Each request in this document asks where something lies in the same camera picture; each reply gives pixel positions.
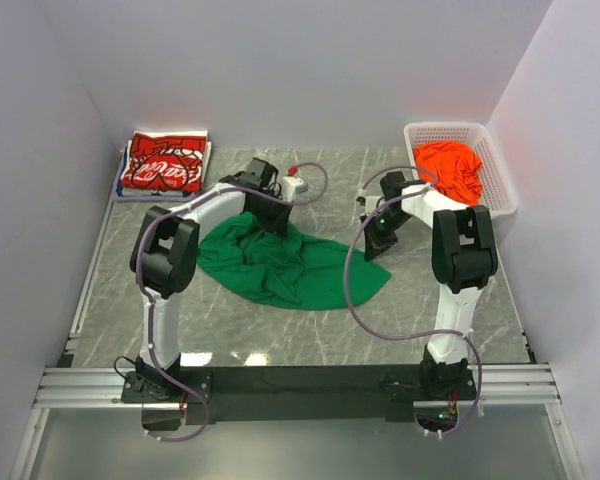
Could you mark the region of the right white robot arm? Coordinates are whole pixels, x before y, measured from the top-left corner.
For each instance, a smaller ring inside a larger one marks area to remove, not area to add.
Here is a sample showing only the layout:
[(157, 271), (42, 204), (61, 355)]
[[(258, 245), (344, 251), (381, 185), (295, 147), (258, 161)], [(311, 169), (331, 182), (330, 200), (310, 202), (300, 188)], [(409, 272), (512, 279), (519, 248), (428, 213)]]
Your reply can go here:
[(440, 399), (473, 385), (467, 339), (477, 302), (498, 270), (491, 214), (485, 206), (448, 198), (422, 179), (407, 180), (399, 171), (385, 171), (380, 187), (380, 196), (360, 189), (356, 198), (365, 209), (367, 261), (396, 244), (396, 230), (408, 220), (418, 219), (431, 229), (431, 268), (439, 297), (418, 378), (424, 395)]

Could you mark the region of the green t-shirt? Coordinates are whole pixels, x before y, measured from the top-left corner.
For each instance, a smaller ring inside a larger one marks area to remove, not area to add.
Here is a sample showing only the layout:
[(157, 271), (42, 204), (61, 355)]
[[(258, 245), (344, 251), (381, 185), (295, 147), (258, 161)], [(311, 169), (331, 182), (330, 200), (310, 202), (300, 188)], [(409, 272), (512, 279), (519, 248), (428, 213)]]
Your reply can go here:
[(269, 233), (248, 212), (215, 227), (199, 243), (197, 266), (251, 302), (291, 310), (347, 307), (344, 266), (349, 247), (300, 232)]

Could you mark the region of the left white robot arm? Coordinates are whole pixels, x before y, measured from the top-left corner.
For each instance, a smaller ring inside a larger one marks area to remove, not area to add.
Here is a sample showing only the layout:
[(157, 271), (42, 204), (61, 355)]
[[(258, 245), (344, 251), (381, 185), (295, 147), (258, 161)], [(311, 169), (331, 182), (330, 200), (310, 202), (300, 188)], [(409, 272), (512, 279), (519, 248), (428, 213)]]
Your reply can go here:
[(244, 212), (265, 231), (287, 231), (292, 203), (307, 183), (291, 169), (285, 176), (254, 158), (181, 206), (153, 207), (145, 214), (130, 258), (143, 300), (143, 340), (135, 361), (140, 388), (156, 401), (173, 399), (180, 388), (178, 341), (181, 293), (191, 283), (199, 243), (222, 222)]

